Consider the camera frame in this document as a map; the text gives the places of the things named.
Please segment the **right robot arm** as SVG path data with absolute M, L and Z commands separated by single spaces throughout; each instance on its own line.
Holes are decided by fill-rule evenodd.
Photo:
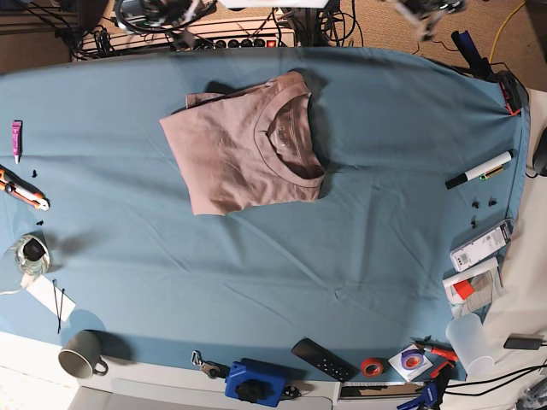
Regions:
M 175 48 L 193 48 L 196 36 L 188 27 L 213 14 L 216 1 L 115 1 L 114 13 L 119 28 L 144 36 L 163 36 Z

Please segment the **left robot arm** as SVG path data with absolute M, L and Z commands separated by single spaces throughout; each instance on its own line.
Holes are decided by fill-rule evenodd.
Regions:
M 466 8 L 464 0 L 389 0 L 388 3 L 415 29 L 419 42 L 432 39 L 435 26 L 445 15 Z

